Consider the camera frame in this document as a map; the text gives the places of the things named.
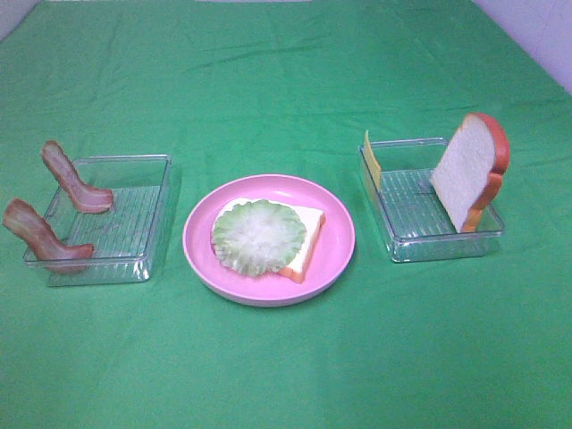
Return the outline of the bread slice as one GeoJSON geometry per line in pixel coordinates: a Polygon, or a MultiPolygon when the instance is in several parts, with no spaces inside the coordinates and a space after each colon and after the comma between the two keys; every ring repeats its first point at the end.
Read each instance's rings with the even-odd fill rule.
{"type": "Polygon", "coordinates": [[[509,167],[509,139],[490,115],[467,114],[430,178],[456,232],[474,232],[509,167]]]}
{"type": "MultiPolygon", "coordinates": [[[[220,210],[220,212],[216,216],[215,220],[217,219],[217,217],[219,217],[219,215],[223,213],[223,211],[230,209],[233,205],[237,203],[244,203],[246,201],[256,201],[259,199],[264,199],[264,198],[235,198],[226,203],[226,205],[220,210]]],[[[274,200],[269,200],[269,201],[285,205],[294,209],[294,211],[299,215],[302,223],[305,224],[307,228],[307,236],[303,243],[302,249],[288,265],[283,267],[280,271],[276,272],[277,274],[286,277],[294,282],[301,283],[306,278],[306,272],[309,263],[311,261],[312,255],[314,253],[315,244],[317,243],[321,229],[325,224],[325,213],[324,211],[313,207],[289,205],[274,200]]]]}

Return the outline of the green lettuce leaf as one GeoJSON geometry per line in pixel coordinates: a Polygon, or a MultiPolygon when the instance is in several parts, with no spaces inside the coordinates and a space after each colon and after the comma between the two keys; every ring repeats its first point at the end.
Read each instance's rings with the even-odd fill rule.
{"type": "Polygon", "coordinates": [[[237,203],[214,222],[219,262],[249,277],[280,271],[302,249],[307,228],[294,209],[266,199],[237,203]]]}

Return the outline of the yellow cheese slice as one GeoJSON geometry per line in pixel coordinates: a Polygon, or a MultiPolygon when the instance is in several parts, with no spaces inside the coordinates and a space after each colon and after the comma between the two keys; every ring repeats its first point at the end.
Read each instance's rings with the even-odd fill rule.
{"type": "Polygon", "coordinates": [[[365,131],[365,137],[364,137],[364,158],[366,161],[366,166],[368,167],[368,170],[372,177],[374,188],[376,189],[377,192],[379,192],[381,190],[382,169],[374,156],[374,151],[372,143],[369,138],[368,130],[365,131]]]}

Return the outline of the bacon strip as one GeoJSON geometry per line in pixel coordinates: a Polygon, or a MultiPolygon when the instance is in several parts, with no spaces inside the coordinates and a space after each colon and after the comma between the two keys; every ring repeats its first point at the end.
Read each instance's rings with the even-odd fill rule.
{"type": "Polygon", "coordinates": [[[78,211],[97,214],[107,211],[112,206],[113,192],[85,183],[56,141],[48,140],[44,144],[41,148],[41,158],[78,211]]]}
{"type": "Polygon", "coordinates": [[[65,265],[51,265],[47,269],[54,273],[77,273],[86,268],[77,263],[79,259],[93,257],[91,243],[68,246],[61,242],[53,229],[25,201],[13,198],[4,210],[2,225],[25,241],[37,259],[44,261],[64,260],[65,265]]]}

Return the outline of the pink round plate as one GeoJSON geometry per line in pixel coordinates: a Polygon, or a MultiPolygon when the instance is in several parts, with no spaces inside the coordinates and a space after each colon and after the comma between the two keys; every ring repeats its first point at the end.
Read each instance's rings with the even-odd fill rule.
{"type": "Polygon", "coordinates": [[[347,208],[328,189],[303,178],[259,174],[228,182],[207,194],[190,212],[182,233],[189,265],[218,295],[254,307],[282,307],[311,299],[343,273],[355,247],[355,228],[347,208]],[[296,283],[277,273],[242,276],[217,261],[210,235],[216,216],[235,198],[266,198],[324,211],[321,228],[305,280],[296,283]]]}

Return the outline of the right clear plastic tray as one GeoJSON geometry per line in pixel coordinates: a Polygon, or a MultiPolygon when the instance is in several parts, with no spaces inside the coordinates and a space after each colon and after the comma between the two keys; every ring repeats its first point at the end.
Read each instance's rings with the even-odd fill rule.
{"type": "Polygon", "coordinates": [[[458,233],[438,199],[430,177],[448,145],[442,137],[373,142],[381,166],[381,190],[374,188],[358,147],[362,183],[383,246],[396,263],[485,257],[501,249],[504,224],[492,206],[475,232],[458,233]]]}

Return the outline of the clear plastic tray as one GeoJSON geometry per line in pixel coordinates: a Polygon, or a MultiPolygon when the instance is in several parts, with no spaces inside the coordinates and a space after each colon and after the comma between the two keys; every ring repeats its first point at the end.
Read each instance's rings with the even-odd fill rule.
{"type": "Polygon", "coordinates": [[[86,183],[113,192],[113,205],[103,213],[82,213],[58,189],[44,219],[64,244],[90,243],[93,255],[80,260],[76,270],[73,260],[39,260],[28,248],[24,264],[49,287],[148,280],[163,252],[169,224],[171,157],[90,156],[73,164],[86,183]]]}
{"type": "Polygon", "coordinates": [[[492,206],[475,232],[458,233],[438,199],[430,177],[448,145],[442,137],[373,142],[381,166],[381,190],[374,188],[358,147],[362,183],[383,246],[396,263],[485,257],[501,249],[504,224],[492,206]]]}

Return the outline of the green tablecloth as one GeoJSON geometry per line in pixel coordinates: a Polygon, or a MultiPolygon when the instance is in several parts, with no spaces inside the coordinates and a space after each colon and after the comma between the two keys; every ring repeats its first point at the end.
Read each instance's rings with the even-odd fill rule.
{"type": "Polygon", "coordinates": [[[1,199],[44,210],[39,150],[168,154],[178,204],[140,284],[49,288],[1,234],[4,428],[568,428],[571,99],[469,1],[39,4],[1,45],[1,199]],[[395,264],[358,146],[504,127],[487,257],[395,264]],[[211,189],[263,172],[335,193],[344,275],[283,308],[208,290],[181,245],[211,189]]]}

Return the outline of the left clear plastic tray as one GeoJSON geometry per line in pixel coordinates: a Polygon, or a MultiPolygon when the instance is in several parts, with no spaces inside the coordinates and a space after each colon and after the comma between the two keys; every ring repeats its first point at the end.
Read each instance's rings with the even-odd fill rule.
{"type": "Polygon", "coordinates": [[[24,264],[49,287],[148,280],[163,252],[169,224],[171,157],[90,156],[73,164],[86,183],[113,192],[113,205],[103,213],[82,213],[58,189],[44,219],[64,244],[90,243],[93,255],[80,260],[76,270],[73,260],[39,260],[28,248],[24,264]]]}

